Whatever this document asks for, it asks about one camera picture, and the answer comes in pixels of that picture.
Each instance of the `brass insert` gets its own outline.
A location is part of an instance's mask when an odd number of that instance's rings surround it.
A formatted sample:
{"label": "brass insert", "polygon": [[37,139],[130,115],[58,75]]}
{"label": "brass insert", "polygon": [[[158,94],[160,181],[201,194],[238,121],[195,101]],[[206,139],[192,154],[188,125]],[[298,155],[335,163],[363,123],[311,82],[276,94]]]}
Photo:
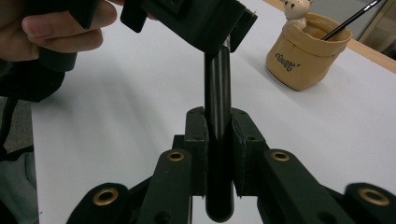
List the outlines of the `brass insert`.
{"label": "brass insert", "polygon": [[288,161],[290,160],[290,156],[284,152],[275,151],[271,154],[272,158],[277,161]]}
{"label": "brass insert", "polygon": [[375,189],[359,189],[359,195],[367,202],[378,206],[388,206],[390,204],[389,198]]}
{"label": "brass insert", "polygon": [[114,188],[101,189],[93,197],[93,203],[98,206],[105,206],[113,203],[119,197],[119,192]]}
{"label": "brass insert", "polygon": [[171,152],[168,154],[169,161],[182,161],[184,159],[184,154],[181,152]]}

